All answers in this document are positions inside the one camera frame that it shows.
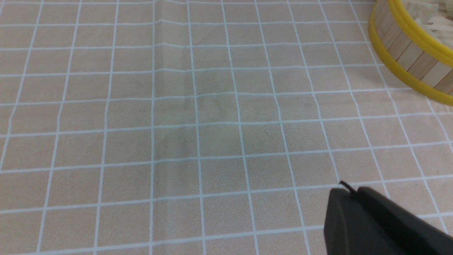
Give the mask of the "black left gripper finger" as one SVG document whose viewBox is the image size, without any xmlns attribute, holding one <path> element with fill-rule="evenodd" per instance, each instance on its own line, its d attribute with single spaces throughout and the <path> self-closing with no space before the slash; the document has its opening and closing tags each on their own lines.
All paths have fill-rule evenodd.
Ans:
<svg viewBox="0 0 453 255">
<path fill-rule="evenodd" d="M 370 187 L 329 192 L 328 255 L 451 255 L 453 239 Z"/>
</svg>

